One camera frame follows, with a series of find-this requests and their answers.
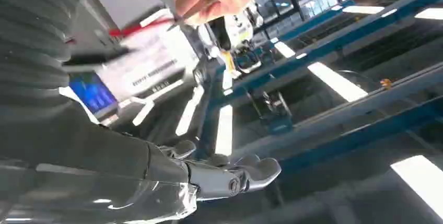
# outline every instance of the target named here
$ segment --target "computer screen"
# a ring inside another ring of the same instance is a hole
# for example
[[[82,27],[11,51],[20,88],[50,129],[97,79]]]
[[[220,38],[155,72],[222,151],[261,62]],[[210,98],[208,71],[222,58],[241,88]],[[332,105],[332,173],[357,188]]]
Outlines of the computer screen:
[[[117,102],[95,72],[71,73],[69,86],[85,106],[96,114]]]

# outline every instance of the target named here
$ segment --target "red wire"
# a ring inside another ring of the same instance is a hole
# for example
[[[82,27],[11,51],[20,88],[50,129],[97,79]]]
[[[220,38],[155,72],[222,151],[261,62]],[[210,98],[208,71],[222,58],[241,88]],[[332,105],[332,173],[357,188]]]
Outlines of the red wire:
[[[113,36],[113,37],[128,37],[129,35],[142,31],[142,30],[147,30],[147,29],[151,29],[152,27],[156,27],[156,26],[160,26],[166,23],[174,23],[175,20],[174,19],[159,19],[159,20],[155,20],[153,22],[151,22],[150,24],[142,27],[142,26],[136,26],[136,27],[132,27],[132,28],[126,28],[123,30],[120,29],[112,29],[109,30],[109,36]]]

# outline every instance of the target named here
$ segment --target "robotic hand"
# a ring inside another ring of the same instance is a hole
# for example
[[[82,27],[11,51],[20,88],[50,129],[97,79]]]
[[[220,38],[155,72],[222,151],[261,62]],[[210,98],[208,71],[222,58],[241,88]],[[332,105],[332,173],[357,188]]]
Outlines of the robotic hand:
[[[191,141],[180,142],[175,147],[160,150],[181,165],[189,173],[189,183],[197,187],[197,201],[207,201],[235,196],[239,193],[257,191],[277,178],[281,168],[275,159],[260,160],[256,155],[244,157],[230,164],[226,156],[213,156],[204,162],[184,160],[196,146]]]

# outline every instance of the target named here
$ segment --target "fluorescent light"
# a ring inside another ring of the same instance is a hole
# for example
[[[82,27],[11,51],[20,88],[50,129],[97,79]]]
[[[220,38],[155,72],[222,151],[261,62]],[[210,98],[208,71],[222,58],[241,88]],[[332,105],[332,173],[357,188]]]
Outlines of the fluorescent light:
[[[225,96],[228,96],[228,95],[230,95],[230,94],[233,93],[233,92],[234,92],[234,91],[233,91],[232,89],[228,89],[228,90],[224,91],[223,94],[224,94]]]
[[[384,17],[388,17],[389,15],[394,14],[394,13],[396,13],[396,12],[397,12],[397,9],[392,9],[392,10],[390,10],[389,12],[383,14],[381,17],[382,17],[382,18],[384,18]]]
[[[217,141],[215,153],[231,155],[232,153],[232,106],[227,105],[220,109],[218,117]]]
[[[194,117],[195,109],[200,103],[204,91],[205,90],[202,86],[198,86],[194,89],[194,95],[192,99],[188,101],[186,107],[184,108],[180,122],[177,125],[177,136],[182,136],[183,134],[188,132],[189,126],[191,125],[192,117]]]
[[[194,88],[194,95],[192,96],[192,100],[194,101],[194,103],[196,105],[198,105],[200,103],[204,93],[205,93],[205,89],[203,88],[203,86],[198,86],[198,87]]]
[[[342,8],[343,8],[343,6],[334,6],[334,7],[331,8],[331,10],[338,11],[338,10],[340,10]]]
[[[419,19],[443,19],[443,8],[428,8],[417,14],[415,18]]]
[[[285,43],[278,42],[275,44],[275,48],[283,55],[285,58],[290,58],[295,55],[295,52],[289,48]]]
[[[356,84],[345,79],[320,62],[308,66],[308,69],[348,102],[359,100],[368,95],[367,92],[359,88]]]
[[[295,57],[296,59],[301,59],[301,58],[304,58],[304,57],[306,57],[308,54],[307,53],[302,53],[301,55],[299,55],[299,56],[297,56],[297,57]]]
[[[229,70],[225,70],[223,72],[223,90],[229,89],[232,87],[232,76]]]
[[[30,221],[31,218],[7,218],[6,221]]]
[[[391,167],[443,219],[443,171],[421,155]]]
[[[348,6],[343,9],[346,13],[377,14],[384,10],[382,6]]]
[[[93,201],[94,203],[110,203],[112,202],[110,199],[97,199]]]
[[[132,121],[132,124],[134,124],[134,126],[139,126],[143,122],[143,120],[148,116],[148,114],[151,112],[154,106],[155,104],[152,101],[147,100],[145,106]]]
[[[194,116],[195,108],[197,105],[193,103],[192,100],[188,101],[186,107],[184,108],[183,115],[181,116],[180,122],[177,125],[176,134],[177,136],[182,136],[188,132],[189,126],[191,125],[192,117]]]

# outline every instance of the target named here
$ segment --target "robotic arm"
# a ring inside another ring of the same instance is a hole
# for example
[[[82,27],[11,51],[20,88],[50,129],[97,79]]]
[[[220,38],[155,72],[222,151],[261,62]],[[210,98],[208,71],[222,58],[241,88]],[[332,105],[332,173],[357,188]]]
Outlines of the robotic arm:
[[[58,93],[78,2],[0,0],[2,222],[157,223],[275,179],[272,159],[214,166],[90,123]]]

